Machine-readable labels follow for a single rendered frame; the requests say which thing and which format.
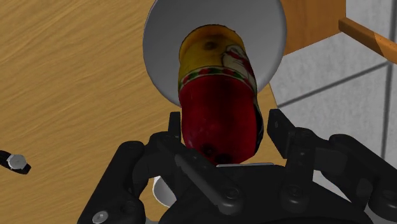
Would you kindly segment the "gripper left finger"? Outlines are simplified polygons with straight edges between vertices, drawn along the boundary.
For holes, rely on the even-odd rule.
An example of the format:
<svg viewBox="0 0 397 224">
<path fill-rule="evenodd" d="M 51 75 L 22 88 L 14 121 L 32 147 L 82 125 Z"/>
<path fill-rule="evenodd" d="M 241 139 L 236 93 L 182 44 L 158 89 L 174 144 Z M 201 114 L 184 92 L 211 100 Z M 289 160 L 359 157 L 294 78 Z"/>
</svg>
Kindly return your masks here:
<svg viewBox="0 0 397 224">
<path fill-rule="evenodd" d="M 181 115 L 148 144 L 127 141 L 116 150 L 77 224 L 145 224 L 140 195 L 161 176 L 176 202 L 158 224 L 227 224 L 244 210 L 244 192 L 195 150 L 181 143 Z"/>
</svg>

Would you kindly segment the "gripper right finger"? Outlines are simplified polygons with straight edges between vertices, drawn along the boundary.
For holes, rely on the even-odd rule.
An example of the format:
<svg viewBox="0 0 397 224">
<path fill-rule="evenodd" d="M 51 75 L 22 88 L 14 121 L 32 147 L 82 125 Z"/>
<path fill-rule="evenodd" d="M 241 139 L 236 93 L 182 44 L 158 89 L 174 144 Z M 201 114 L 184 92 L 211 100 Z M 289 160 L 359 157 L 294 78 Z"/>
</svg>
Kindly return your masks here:
<svg viewBox="0 0 397 224">
<path fill-rule="evenodd" d="M 284 189 L 294 198 L 309 198 L 314 171 L 333 183 L 351 202 L 397 222 L 397 169 L 355 138 L 334 134 L 325 140 L 295 127 L 280 109 L 271 109 L 267 133 L 286 159 Z"/>
</svg>

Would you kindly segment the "red and yellow nesting doll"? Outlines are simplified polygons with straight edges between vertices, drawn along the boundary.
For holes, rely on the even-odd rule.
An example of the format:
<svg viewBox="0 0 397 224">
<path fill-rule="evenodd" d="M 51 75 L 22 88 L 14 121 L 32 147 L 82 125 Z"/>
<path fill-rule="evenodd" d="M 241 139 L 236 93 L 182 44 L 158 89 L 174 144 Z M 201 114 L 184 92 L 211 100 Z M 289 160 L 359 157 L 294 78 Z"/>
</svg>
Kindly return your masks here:
<svg viewBox="0 0 397 224">
<path fill-rule="evenodd" d="M 243 41 L 223 25 L 203 25 L 179 50 L 178 97 L 185 145 L 211 163 L 239 164 L 263 139 L 256 78 Z"/>
</svg>

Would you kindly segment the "white cup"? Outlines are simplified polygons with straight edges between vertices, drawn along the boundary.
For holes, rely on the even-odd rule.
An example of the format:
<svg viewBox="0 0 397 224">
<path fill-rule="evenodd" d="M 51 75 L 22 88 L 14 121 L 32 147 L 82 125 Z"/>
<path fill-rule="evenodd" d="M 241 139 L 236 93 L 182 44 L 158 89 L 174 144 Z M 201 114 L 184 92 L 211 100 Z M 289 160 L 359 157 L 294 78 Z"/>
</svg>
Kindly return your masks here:
<svg viewBox="0 0 397 224">
<path fill-rule="evenodd" d="M 152 192 L 154 198 L 165 207 L 171 207 L 177 201 L 176 196 L 161 176 L 154 178 Z"/>
</svg>

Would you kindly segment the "wooden table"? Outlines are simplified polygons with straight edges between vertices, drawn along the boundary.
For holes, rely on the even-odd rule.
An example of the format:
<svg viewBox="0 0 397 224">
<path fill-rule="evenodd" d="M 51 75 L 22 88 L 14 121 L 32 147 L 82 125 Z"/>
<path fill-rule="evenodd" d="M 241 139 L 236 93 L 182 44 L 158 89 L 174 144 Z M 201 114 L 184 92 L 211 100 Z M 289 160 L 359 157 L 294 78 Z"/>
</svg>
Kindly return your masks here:
<svg viewBox="0 0 397 224">
<path fill-rule="evenodd" d="M 0 0 L 0 224 L 76 224 L 117 147 L 167 127 L 142 36 L 154 0 Z"/>
</svg>

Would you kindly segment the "white round plate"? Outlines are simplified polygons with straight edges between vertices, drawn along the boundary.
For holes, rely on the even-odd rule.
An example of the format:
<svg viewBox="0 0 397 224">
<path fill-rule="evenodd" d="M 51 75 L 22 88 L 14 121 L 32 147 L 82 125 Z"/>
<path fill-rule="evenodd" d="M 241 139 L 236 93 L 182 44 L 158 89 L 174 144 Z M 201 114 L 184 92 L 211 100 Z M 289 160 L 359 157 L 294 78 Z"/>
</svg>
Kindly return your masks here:
<svg viewBox="0 0 397 224">
<path fill-rule="evenodd" d="M 280 0 L 155 0 L 143 34 L 143 58 L 157 90 L 179 105 L 179 49 L 203 25 L 224 25 L 243 40 L 261 91 L 277 71 L 286 46 Z"/>
</svg>

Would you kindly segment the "wooden rail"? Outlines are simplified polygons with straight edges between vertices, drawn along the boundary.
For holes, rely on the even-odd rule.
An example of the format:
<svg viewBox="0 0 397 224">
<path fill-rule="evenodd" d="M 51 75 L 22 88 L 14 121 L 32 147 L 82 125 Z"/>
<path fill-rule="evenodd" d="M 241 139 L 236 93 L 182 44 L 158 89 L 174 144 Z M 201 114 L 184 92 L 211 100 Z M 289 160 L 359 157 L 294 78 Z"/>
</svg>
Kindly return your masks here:
<svg viewBox="0 0 397 224">
<path fill-rule="evenodd" d="M 397 43 L 362 26 L 350 18 L 341 18 L 338 28 L 344 34 L 358 41 L 388 61 L 397 64 Z"/>
</svg>

